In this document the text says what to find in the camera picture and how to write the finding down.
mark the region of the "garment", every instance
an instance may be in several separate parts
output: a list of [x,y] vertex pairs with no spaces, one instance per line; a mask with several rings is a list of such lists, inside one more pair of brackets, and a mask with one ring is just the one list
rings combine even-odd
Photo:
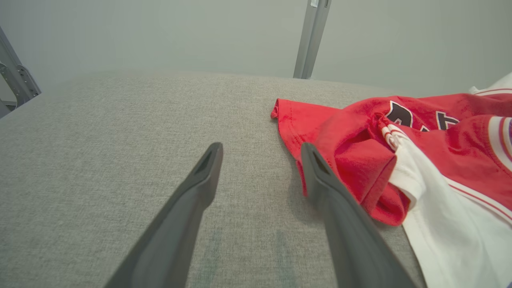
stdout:
[[503,92],[371,98],[341,110],[278,99],[271,116],[301,177],[300,147],[311,142],[373,218],[403,223],[429,287],[505,288],[512,90]]

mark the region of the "clothing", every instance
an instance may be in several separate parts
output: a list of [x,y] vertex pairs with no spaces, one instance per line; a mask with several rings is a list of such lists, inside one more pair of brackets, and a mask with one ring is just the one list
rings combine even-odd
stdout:
[[403,223],[428,286],[507,287],[512,90],[496,92],[341,110],[278,99],[271,116],[301,177],[300,147],[311,142],[373,218]]

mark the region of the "gray wall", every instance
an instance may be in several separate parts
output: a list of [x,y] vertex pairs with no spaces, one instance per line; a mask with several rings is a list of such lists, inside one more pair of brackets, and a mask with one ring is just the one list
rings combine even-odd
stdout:
[[120,68],[292,77],[305,11],[303,0],[1,0],[0,25],[44,90]]
[[313,79],[482,89],[512,71],[511,0],[332,0]]

